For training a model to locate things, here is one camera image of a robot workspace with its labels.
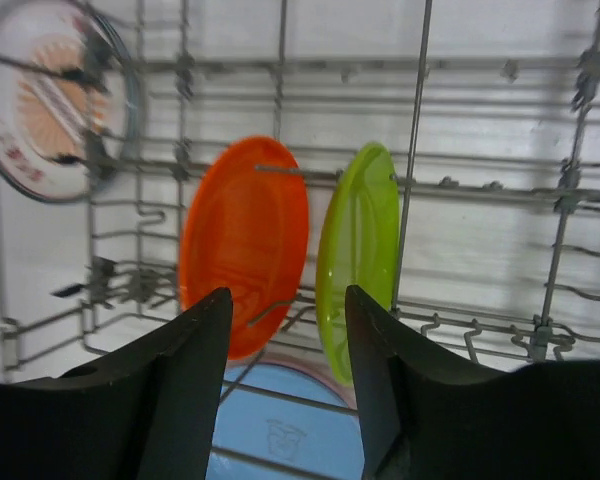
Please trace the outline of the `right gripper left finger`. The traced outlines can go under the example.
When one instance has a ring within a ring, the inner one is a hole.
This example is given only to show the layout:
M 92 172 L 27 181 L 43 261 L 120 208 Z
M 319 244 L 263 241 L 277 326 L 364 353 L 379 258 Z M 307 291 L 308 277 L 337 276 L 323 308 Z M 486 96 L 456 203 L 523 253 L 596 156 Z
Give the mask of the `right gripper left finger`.
M 57 378 L 0 384 L 0 479 L 201 479 L 228 357 L 219 288 Z

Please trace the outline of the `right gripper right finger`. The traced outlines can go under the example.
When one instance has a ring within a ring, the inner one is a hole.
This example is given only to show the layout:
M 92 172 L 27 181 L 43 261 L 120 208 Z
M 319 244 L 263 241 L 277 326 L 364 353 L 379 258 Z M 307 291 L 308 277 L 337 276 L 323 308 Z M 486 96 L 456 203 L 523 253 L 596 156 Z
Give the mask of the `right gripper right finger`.
M 600 360 L 492 369 L 356 285 L 345 316 L 366 478 L 600 479 Z

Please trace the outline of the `pink plate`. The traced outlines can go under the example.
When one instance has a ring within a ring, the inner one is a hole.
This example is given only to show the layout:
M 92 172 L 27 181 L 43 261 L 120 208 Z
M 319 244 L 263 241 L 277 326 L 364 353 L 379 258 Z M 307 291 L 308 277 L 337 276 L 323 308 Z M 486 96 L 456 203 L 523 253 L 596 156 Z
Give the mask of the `pink plate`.
M 229 360 L 226 367 L 229 369 L 246 367 L 253 362 L 257 365 L 271 366 L 275 370 L 289 371 L 289 374 L 284 375 L 285 380 L 265 385 L 272 391 L 339 405 L 351 410 L 357 409 L 353 389 L 338 384 L 327 373 L 326 368 L 316 362 L 299 360 L 281 353 L 264 353 L 259 360 L 255 355 L 244 360 Z

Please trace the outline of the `white plate brown floral pattern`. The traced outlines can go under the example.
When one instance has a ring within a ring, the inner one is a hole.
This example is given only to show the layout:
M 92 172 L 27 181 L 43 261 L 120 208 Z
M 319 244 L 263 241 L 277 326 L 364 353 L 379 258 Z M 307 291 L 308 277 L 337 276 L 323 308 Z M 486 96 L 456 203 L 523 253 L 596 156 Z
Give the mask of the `white plate brown floral pattern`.
M 35 201 L 105 190 L 135 153 L 141 83 L 109 19 L 82 1 L 0 3 L 0 176 Z

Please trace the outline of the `small orange plate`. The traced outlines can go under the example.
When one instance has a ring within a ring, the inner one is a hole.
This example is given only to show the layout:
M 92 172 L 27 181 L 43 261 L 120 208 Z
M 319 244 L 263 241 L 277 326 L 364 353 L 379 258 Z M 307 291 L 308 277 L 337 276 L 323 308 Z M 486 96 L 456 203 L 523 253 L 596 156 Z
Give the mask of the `small orange plate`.
M 233 299 L 228 358 L 247 358 L 278 331 L 296 296 L 309 240 L 304 180 L 279 141 L 232 143 L 204 174 L 180 241 L 181 303 L 226 287 Z

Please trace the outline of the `blue plate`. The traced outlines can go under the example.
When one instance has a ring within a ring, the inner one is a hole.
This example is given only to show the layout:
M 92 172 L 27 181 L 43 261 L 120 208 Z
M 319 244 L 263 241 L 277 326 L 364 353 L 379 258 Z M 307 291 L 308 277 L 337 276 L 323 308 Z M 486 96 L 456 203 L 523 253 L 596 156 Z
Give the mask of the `blue plate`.
M 293 367 L 259 364 L 241 383 L 349 407 L 326 383 Z M 218 409 L 213 444 L 337 479 L 361 479 L 364 466 L 356 417 L 238 389 Z M 212 453 L 206 479 L 299 477 Z

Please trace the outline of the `small green plate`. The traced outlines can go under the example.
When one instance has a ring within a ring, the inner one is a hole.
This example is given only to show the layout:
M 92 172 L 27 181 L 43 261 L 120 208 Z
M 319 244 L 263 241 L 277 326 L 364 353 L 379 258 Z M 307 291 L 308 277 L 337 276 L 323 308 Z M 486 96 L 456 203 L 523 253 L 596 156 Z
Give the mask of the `small green plate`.
M 340 177 L 329 202 L 318 248 L 315 300 L 320 341 L 333 376 L 353 383 L 345 293 L 362 287 L 377 303 L 391 305 L 400 230 L 398 186 L 387 148 L 370 142 Z

